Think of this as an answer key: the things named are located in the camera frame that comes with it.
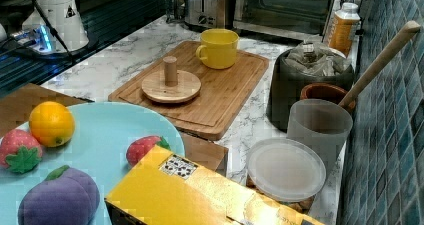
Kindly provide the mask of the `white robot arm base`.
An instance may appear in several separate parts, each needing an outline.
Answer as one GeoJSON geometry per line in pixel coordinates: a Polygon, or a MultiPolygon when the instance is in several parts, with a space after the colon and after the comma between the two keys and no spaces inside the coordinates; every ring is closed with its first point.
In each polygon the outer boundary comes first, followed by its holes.
{"type": "Polygon", "coordinates": [[[93,49],[98,38],[88,32],[75,0],[32,0],[34,11],[11,37],[27,54],[43,59],[78,58],[93,49]]]}

